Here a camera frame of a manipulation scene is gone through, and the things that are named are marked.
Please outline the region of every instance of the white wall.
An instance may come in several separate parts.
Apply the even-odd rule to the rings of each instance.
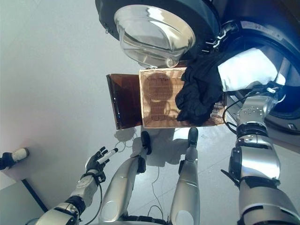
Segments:
[[[48,207],[66,199],[87,157],[118,142],[105,75],[139,68],[93,0],[1,0],[0,150],[30,150],[5,173],[28,178]]]

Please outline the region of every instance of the copper mesh tray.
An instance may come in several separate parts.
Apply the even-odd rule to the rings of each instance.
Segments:
[[[186,67],[140,70],[140,96],[142,123],[145,128],[193,127],[189,121],[177,121],[180,112],[175,97],[184,82],[181,76]],[[222,114],[226,108],[225,97],[215,103],[210,118],[202,126],[223,124]]]

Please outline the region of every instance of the humanoid robot leg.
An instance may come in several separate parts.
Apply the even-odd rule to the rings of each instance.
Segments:
[[[180,162],[180,176],[172,202],[170,221],[173,225],[200,223],[197,139],[197,128],[191,128],[188,133],[189,147],[185,159]]]
[[[151,153],[149,134],[141,134],[143,148],[139,154],[131,155],[114,174],[102,200],[99,222],[114,222],[127,214],[127,207],[135,183],[135,176],[145,172],[146,154]]]

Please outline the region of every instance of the gray floor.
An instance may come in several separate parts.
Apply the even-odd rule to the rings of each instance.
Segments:
[[[105,145],[124,150],[105,168],[107,182],[140,147],[141,128],[116,132],[105,75],[137,74],[117,40],[105,34],[92,0],[1,0],[0,151],[27,146],[28,160],[5,172],[28,178],[50,208],[68,198],[86,159]],[[187,129],[151,130],[153,153],[147,171],[136,177],[128,212],[146,215],[158,204],[167,219],[184,157]],[[225,126],[199,128],[199,182],[202,224],[235,224],[238,190],[220,169],[228,168],[235,136]],[[277,147],[280,186],[300,210],[300,155]],[[10,185],[2,178],[1,188]],[[99,192],[82,216],[92,218]],[[153,217],[160,217],[153,208]]]

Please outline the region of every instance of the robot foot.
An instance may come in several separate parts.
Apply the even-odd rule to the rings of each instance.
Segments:
[[[27,148],[21,148],[11,154],[12,160],[18,163],[29,156],[29,151]]]
[[[151,152],[152,152],[152,149],[151,149],[150,136],[149,136],[149,134],[148,134],[147,131],[142,131],[142,133],[141,133],[141,139],[142,139],[142,146],[143,146],[143,148],[148,149],[147,155],[150,155]]]
[[[191,144],[197,146],[197,141],[198,141],[198,129],[195,127],[190,128],[188,132],[188,146]]]

